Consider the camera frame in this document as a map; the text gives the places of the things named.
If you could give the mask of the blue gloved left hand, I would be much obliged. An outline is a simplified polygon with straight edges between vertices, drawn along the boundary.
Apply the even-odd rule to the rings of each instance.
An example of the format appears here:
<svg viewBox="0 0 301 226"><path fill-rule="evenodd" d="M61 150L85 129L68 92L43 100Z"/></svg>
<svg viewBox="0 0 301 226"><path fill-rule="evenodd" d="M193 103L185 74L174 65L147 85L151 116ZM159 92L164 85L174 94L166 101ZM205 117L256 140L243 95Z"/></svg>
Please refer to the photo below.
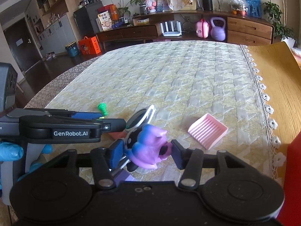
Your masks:
<svg viewBox="0 0 301 226"><path fill-rule="evenodd" d="M1 162L18 161L23 157L23 155L24 155L24 149L18 144L10 143L10 142L1 142ZM28 174L40 168L42 165L43 163L39 161L32 162L29 172L18 177L17 181L20 181Z"/></svg>

